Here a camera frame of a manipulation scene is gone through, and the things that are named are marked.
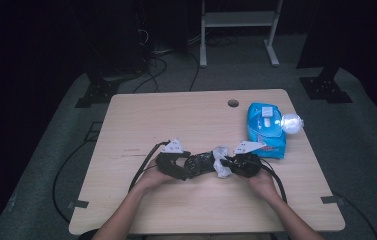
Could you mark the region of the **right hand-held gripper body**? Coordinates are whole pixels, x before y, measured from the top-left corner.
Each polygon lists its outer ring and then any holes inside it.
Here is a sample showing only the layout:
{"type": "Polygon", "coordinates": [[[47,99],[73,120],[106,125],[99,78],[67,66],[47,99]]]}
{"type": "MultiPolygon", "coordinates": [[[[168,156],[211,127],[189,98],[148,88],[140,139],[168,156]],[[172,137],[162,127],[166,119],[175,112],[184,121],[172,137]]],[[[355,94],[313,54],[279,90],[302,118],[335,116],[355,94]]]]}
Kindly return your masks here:
{"type": "Polygon", "coordinates": [[[243,177],[255,176],[262,168],[261,157],[255,153],[264,143],[242,141],[234,150],[233,172],[243,177]]]}

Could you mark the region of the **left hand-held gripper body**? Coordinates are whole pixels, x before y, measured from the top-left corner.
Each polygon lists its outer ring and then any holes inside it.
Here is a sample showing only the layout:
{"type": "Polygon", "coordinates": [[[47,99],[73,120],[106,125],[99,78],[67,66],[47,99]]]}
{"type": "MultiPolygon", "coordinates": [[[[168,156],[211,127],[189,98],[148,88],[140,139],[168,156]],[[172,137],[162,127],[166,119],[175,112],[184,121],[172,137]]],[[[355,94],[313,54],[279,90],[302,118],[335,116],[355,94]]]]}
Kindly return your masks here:
{"type": "Polygon", "coordinates": [[[156,158],[157,167],[164,174],[182,174],[183,168],[177,164],[177,160],[184,154],[183,147],[178,139],[167,143],[156,158]]]}

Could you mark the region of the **white wet wipe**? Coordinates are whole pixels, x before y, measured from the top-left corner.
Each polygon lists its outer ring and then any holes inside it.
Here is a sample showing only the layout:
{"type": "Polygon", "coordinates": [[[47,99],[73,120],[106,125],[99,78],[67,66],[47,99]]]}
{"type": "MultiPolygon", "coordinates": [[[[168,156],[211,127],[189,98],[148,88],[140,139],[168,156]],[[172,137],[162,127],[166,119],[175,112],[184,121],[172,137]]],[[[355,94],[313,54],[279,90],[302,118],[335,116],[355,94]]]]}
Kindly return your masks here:
{"type": "Polygon", "coordinates": [[[226,160],[228,156],[228,148],[226,146],[218,146],[212,150],[214,157],[213,167],[219,178],[225,179],[232,174],[229,167],[222,164],[222,160],[226,160]]]}

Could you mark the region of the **blue wet wipes pack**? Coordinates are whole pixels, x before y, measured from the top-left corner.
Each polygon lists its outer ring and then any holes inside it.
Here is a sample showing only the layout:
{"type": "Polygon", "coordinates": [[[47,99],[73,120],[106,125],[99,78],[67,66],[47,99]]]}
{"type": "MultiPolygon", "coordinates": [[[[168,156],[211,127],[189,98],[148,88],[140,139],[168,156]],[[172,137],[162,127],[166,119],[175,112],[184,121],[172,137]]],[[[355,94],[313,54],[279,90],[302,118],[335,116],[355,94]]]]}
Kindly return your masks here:
{"type": "Polygon", "coordinates": [[[251,142],[262,147],[254,150],[260,157],[283,159],[286,151],[286,135],[299,133],[303,119],[294,113],[282,114],[276,105],[252,103],[247,112],[247,133],[251,142]]]}

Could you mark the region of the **person's left hand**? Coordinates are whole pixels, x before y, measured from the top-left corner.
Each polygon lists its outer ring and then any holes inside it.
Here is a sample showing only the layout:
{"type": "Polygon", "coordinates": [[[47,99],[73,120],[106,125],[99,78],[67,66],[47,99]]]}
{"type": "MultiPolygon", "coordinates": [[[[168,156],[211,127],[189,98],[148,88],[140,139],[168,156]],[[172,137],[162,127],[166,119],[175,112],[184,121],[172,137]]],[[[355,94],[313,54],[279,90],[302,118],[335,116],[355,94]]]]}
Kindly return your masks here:
{"type": "Polygon", "coordinates": [[[173,180],[173,177],[162,173],[156,166],[148,167],[133,189],[145,195],[154,188],[171,180],[173,180]]]}

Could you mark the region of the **person's right hand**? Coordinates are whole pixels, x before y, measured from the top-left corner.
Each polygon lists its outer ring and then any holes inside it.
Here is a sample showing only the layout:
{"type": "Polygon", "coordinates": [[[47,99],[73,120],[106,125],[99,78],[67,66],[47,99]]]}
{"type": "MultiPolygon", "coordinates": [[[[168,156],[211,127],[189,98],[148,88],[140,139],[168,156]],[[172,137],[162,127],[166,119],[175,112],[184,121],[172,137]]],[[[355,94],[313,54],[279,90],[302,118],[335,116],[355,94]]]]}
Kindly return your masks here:
{"type": "Polygon", "coordinates": [[[255,176],[248,178],[247,183],[253,192],[265,201],[272,201],[279,198],[271,174],[263,169],[255,176]]]}

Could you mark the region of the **grey tape piece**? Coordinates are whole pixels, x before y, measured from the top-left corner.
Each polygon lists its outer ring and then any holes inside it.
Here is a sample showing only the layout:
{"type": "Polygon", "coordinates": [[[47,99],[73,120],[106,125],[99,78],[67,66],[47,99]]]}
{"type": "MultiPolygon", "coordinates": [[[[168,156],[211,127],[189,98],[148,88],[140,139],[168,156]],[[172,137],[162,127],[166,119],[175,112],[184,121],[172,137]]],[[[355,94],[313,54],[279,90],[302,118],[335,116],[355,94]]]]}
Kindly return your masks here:
{"type": "Polygon", "coordinates": [[[335,203],[338,205],[345,204],[345,201],[343,200],[343,198],[338,197],[338,196],[324,196],[324,197],[321,197],[321,201],[323,204],[332,204],[332,203],[335,203]]]}
{"type": "Polygon", "coordinates": [[[87,201],[76,200],[76,201],[69,202],[68,205],[67,205],[67,208],[69,208],[69,209],[87,208],[88,205],[89,205],[89,202],[87,202],[87,201]]]}

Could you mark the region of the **black stand base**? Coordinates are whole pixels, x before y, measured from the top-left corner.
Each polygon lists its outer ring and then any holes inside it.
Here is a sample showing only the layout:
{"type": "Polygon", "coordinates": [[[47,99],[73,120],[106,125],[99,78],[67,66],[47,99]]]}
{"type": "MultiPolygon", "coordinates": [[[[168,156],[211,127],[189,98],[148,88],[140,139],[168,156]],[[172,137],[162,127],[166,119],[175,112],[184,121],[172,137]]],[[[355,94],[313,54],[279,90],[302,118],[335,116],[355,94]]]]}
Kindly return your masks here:
{"type": "Polygon", "coordinates": [[[90,82],[85,94],[78,99],[76,108],[89,108],[92,104],[109,103],[117,94],[120,84],[100,79],[90,82]]]}
{"type": "Polygon", "coordinates": [[[318,76],[301,77],[300,82],[311,100],[328,103],[351,103],[349,95],[335,81],[338,67],[324,67],[318,76]]]}

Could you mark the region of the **dark equipment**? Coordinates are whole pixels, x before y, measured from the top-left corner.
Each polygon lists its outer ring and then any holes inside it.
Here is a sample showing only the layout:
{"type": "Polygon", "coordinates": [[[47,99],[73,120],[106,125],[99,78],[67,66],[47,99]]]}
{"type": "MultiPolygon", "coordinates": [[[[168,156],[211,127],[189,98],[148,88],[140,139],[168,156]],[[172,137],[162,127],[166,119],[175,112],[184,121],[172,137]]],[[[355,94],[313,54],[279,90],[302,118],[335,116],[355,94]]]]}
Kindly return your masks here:
{"type": "Polygon", "coordinates": [[[72,0],[92,70],[139,74],[146,67],[140,0],[72,0]]]}

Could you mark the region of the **white metal stand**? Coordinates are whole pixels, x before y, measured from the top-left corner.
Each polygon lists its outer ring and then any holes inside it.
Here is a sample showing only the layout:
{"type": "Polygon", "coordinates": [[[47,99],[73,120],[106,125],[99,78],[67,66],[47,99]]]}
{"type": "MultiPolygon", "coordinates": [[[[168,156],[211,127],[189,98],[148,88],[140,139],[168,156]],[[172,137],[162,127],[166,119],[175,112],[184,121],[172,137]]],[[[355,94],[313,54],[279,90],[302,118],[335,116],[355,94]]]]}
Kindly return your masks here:
{"type": "Polygon", "coordinates": [[[273,42],[284,0],[277,0],[276,7],[271,11],[247,12],[207,12],[206,2],[201,5],[201,33],[199,48],[199,65],[207,66],[206,30],[209,28],[237,28],[237,27],[269,27],[270,32],[264,40],[268,57],[273,67],[280,65],[273,48],[273,42]]]}

